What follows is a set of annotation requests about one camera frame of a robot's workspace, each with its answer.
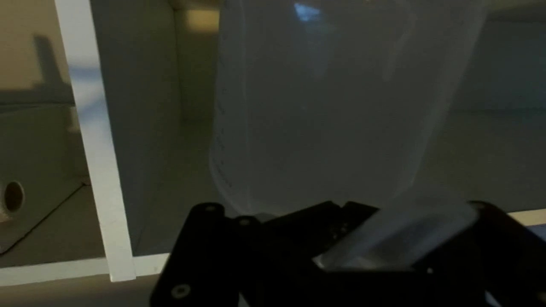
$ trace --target black object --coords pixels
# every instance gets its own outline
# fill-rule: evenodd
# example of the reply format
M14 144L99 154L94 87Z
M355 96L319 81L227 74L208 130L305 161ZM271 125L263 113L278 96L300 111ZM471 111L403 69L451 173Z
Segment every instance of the black object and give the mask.
M312 258L369 221L377 209L321 203L259 222L227 219L222 205L191 210L152 294L152 307L541 307L546 244L488 203L480 221L411 272L326 273Z

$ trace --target black machine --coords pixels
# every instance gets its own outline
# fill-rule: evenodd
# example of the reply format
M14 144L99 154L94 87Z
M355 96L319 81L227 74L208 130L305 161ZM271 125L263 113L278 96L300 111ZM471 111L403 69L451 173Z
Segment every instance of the black machine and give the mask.
M259 222L193 209L152 294L152 307L546 307L546 243L497 207L408 272L323 272L312 260L377 209L321 203Z

